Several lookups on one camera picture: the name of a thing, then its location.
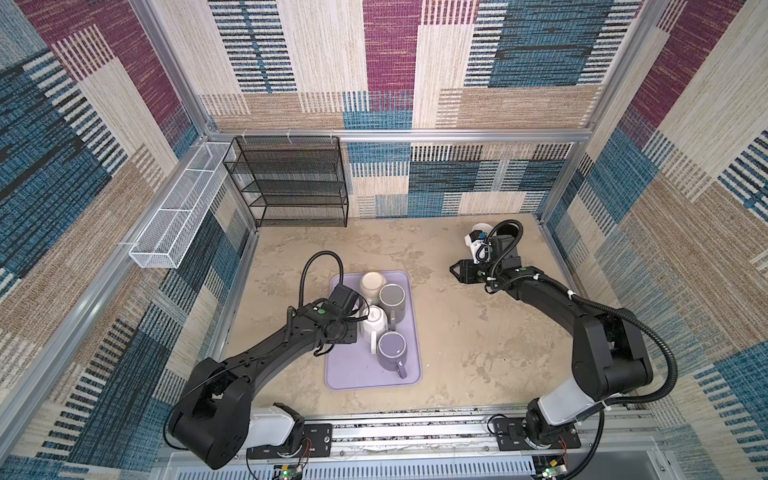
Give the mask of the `white patterned mug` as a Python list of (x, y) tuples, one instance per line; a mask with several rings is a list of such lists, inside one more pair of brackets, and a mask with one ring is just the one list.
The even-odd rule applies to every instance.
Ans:
[(368, 345), (371, 355), (376, 355), (379, 338), (388, 330), (388, 317), (383, 309), (373, 305), (366, 319), (358, 323), (358, 338)]

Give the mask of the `light blue mug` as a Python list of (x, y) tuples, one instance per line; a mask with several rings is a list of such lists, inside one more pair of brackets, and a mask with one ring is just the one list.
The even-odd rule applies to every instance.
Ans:
[(475, 242), (486, 239), (492, 229), (493, 227), (487, 223), (475, 224), (469, 234), (470, 241)]

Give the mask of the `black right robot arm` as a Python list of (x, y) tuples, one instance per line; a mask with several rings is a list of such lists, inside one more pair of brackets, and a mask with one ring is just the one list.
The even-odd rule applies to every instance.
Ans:
[(549, 447), (587, 414), (603, 409), (606, 400), (652, 382), (642, 331), (624, 320), (627, 310), (590, 306), (542, 270), (523, 266), (513, 235), (491, 237), (475, 229), (465, 244), (471, 257), (450, 267), (459, 282), (482, 283), (489, 294), (504, 292), (544, 313), (572, 338), (570, 376), (527, 407), (523, 428), (531, 447)]

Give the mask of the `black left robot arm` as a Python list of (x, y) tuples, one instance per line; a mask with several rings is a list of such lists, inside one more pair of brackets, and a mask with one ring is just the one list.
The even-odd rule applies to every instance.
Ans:
[(209, 468), (220, 469), (242, 449), (267, 448), (295, 455), (306, 445), (305, 419), (276, 402), (256, 409), (259, 391), (290, 363), (325, 345), (356, 341), (349, 324), (366, 312), (368, 302), (344, 285), (328, 298), (290, 307), (286, 324), (244, 352), (199, 362), (167, 420), (167, 431)]

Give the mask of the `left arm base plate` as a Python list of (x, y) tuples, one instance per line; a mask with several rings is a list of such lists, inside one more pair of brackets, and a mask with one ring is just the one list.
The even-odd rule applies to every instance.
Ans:
[(303, 427), (298, 442), (288, 440), (285, 445), (262, 445), (249, 447), (246, 456), (249, 460), (300, 458), (326, 458), (331, 453), (333, 425), (331, 423), (309, 423)]

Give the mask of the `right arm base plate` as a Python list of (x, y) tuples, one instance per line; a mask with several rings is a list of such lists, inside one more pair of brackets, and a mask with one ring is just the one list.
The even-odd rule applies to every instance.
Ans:
[(494, 416), (487, 423), (489, 432), (495, 437), (500, 451), (526, 451), (550, 449), (579, 449), (582, 442), (573, 424), (550, 428), (545, 424), (545, 430), (537, 437), (528, 434), (524, 418), (508, 418)]

